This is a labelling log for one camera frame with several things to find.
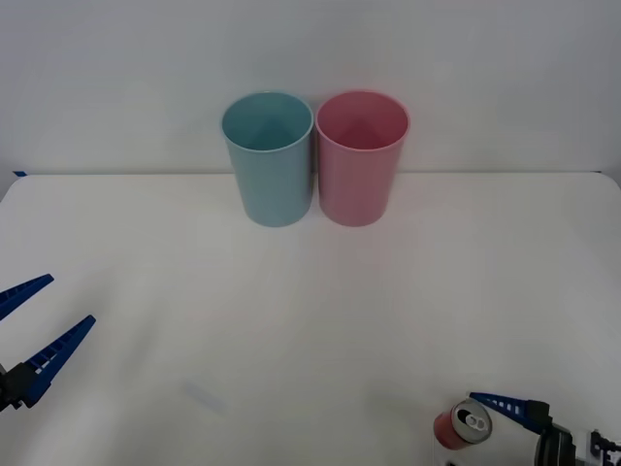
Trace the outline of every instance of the can lid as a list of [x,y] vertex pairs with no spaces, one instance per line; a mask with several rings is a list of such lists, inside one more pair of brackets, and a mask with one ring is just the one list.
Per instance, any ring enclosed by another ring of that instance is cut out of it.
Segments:
[[475,400],[464,400],[451,412],[453,429],[469,444],[480,444],[492,435],[492,418]]

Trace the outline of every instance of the cup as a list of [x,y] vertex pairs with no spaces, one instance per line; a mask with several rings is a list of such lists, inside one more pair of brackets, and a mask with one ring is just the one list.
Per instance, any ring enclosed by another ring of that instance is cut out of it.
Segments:
[[317,112],[319,205],[341,225],[381,218],[409,131],[406,108],[368,90],[349,91]]
[[311,108],[282,92],[250,94],[224,113],[222,133],[252,220],[284,226],[308,211],[312,126]]

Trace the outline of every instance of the table surface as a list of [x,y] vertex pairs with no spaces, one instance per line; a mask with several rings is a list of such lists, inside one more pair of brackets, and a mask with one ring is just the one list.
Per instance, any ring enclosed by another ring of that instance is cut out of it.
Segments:
[[[12,367],[97,323],[6,466],[425,465],[469,391],[621,434],[621,193],[603,175],[403,174],[385,216],[271,229],[230,175],[29,176],[0,203]],[[494,416],[481,465],[532,464]]]

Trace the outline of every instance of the pink cup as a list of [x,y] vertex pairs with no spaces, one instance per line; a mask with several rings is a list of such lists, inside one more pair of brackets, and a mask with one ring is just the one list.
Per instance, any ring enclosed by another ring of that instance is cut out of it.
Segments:
[[346,226],[377,221],[408,135],[405,107],[387,95],[354,90],[324,102],[316,121],[324,214]]

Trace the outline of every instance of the white wall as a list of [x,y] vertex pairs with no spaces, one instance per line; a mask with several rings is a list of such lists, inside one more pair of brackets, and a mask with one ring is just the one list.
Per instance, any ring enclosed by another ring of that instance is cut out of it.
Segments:
[[621,168],[619,0],[3,0],[0,162],[228,170],[227,103],[348,87],[411,109],[406,170]]

